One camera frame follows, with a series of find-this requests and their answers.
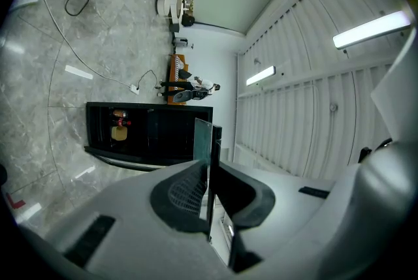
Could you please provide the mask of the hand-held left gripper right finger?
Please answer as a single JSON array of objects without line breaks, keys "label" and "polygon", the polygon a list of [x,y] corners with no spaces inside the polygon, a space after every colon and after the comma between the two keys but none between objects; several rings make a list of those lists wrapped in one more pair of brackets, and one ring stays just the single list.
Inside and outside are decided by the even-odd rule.
[{"label": "hand-held left gripper right finger", "polygon": [[239,273],[271,257],[314,216],[333,185],[220,162],[217,197],[233,228],[230,269]]}]

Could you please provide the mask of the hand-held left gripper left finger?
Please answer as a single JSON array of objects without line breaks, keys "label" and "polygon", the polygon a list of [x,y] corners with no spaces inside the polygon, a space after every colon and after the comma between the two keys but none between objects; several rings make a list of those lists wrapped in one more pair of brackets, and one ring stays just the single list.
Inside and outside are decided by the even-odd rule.
[{"label": "hand-held left gripper left finger", "polygon": [[45,237],[21,227],[64,279],[227,279],[192,196],[206,189],[202,161],[123,179],[62,219]]}]

